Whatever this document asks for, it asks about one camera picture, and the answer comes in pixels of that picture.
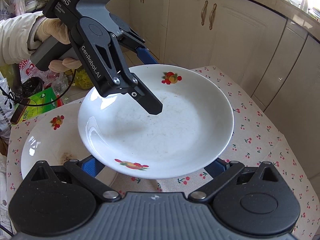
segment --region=black cable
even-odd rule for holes
[[[57,97],[55,100],[49,102],[49,103],[45,103],[45,104],[40,104],[40,105],[29,105],[29,104],[23,104],[19,101],[16,101],[14,100],[12,97],[10,97],[4,90],[3,88],[0,86],[0,90],[2,91],[2,94],[6,97],[8,97],[12,102],[14,103],[17,103],[17,104],[20,104],[20,105],[23,105],[23,106],[34,106],[34,107],[38,107],[38,106],[47,106],[47,105],[51,105],[52,103],[58,101],[60,98],[62,98],[64,96],[64,94],[70,89],[70,87],[72,86],[74,80],[75,80],[75,77],[76,77],[76,70],[74,70],[74,73],[73,73],[73,76],[72,76],[72,80],[71,80],[71,83],[70,85],[67,87],[67,89],[59,96]]]
[[[14,237],[14,234],[11,233],[8,229],[6,229],[3,225],[0,224],[0,229],[6,232],[9,236]]]

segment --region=brown stain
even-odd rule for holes
[[[61,158],[60,158],[60,165],[63,165],[65,162],[70,161],[72,159],[76,159],[74,158],[71,153],[65,152],[62,154]]]

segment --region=finger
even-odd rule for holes
[[[62,61],[62,64],[66,66],[67,68],[77,69],[82,66],[82,63],[80,60],[73,59],[71,57],[67,57]]]
[[[44,31],[63,44],[70,44],[68,27],[60,19],[46,19]]]
[[[62,60],[53,60],[50,62],[49,69],[53,72],[62,73],[70,68],[63,65]]]

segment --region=white sleeve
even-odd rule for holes
[[[37,18],[41,16],[42,12],[26,13],[0,21],[0,66],[20,63],[30,58],[34,50],[28,49],[29,34]],[[36,41],[32,49],[40,44],[41,42]]]

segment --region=cherry print tablecloth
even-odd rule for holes
[[[237,160],[246,166],[258,166],[262,161],[272,162],[301,206],[301,214],[293,234],[298,239],[311,239],[320,225],[319,200],[284,135],[274,127],[253,100],[218,68],[209,66],[194,71],[215,83],[227,96],[234,111],[234,133],[220,158],[227,162]],[[12,127],[7,159],[9,202],[22,182],[20,158],[24,142],[41,118],[40,115]],[[112,187],[121,195],[127,191],[182,191],[188,195],[211,179],[212,177],[204,169],[188,176],[161,180],[147,180],[119,174]]]

